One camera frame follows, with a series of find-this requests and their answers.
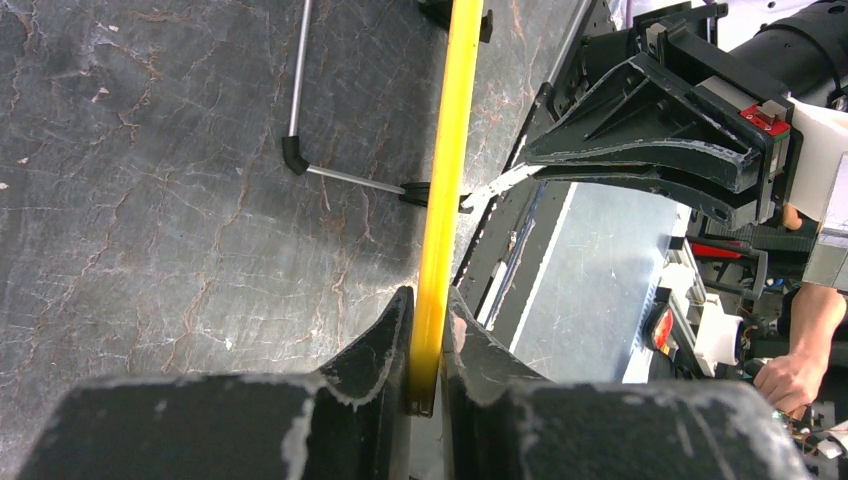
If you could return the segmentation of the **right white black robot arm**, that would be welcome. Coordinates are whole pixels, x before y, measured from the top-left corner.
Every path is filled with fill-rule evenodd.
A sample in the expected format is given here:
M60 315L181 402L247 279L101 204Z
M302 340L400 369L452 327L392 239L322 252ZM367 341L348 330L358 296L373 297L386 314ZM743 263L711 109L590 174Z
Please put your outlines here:
M661 195L729 230L769 221L812 139L801 105L847 93L847 5L814 2L723 51L728 11L684 3L586 39L586 93L522 162L539 179Z

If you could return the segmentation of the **bare human hand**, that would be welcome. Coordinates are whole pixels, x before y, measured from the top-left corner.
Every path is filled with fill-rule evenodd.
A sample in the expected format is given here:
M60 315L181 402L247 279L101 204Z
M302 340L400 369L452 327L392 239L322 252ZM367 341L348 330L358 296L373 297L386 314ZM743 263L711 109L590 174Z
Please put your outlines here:
M754 386L777 411L798 415L817 399L827 368L827 355L790 352L766 363Z

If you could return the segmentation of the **bare human forearm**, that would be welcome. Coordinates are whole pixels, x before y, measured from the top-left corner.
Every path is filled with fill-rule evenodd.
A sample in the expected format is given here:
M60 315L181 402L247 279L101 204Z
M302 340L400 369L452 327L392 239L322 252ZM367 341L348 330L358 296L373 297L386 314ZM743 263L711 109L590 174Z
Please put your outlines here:
M791 304L790 355L827 365L832 339L846 312L846 299L838 290L803 284Z

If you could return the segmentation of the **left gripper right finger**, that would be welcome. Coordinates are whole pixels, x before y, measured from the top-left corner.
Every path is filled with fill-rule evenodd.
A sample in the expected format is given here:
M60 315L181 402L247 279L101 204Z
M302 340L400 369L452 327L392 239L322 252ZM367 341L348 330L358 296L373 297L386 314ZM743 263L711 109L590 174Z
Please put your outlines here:
M805 479L749 385L555 383L448 294L441 371L450 479Z

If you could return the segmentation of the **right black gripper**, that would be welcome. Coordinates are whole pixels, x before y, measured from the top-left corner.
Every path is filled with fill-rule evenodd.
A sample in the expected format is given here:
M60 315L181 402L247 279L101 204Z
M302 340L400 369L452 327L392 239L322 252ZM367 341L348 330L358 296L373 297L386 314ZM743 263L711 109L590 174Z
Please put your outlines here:
M637 16L632 32L655 61L638 54L613 67L523 163L539 180L659 195L729 230L787 212L803 142L792 120L805 95L805 14L725 52L728 11L681 3Z

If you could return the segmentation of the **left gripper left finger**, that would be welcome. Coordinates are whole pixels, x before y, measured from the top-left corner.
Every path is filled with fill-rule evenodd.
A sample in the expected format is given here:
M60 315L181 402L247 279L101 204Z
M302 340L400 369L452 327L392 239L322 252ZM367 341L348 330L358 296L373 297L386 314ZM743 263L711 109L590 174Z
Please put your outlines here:
M58 404L22 479L404 479L413 291L309 373L102 377Z

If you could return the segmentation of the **yellow framed whiteboard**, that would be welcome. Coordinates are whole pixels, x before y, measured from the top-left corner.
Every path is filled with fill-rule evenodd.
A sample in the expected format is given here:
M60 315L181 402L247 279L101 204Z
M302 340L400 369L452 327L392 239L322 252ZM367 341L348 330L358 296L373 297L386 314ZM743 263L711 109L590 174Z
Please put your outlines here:
M429 417L442 355L460 186L469 132L478 49L490 41L494 17L481 1L422 1L420 11L448 33L444 78L431 178L427 182L394 186L318 167L300 152L298 136L305 57L313 4L303 4L296 54L288 133L282 139L283 161L296 174L312 173L383 190L402 202L426 210L426 225L418 274L407 367L406 409Z

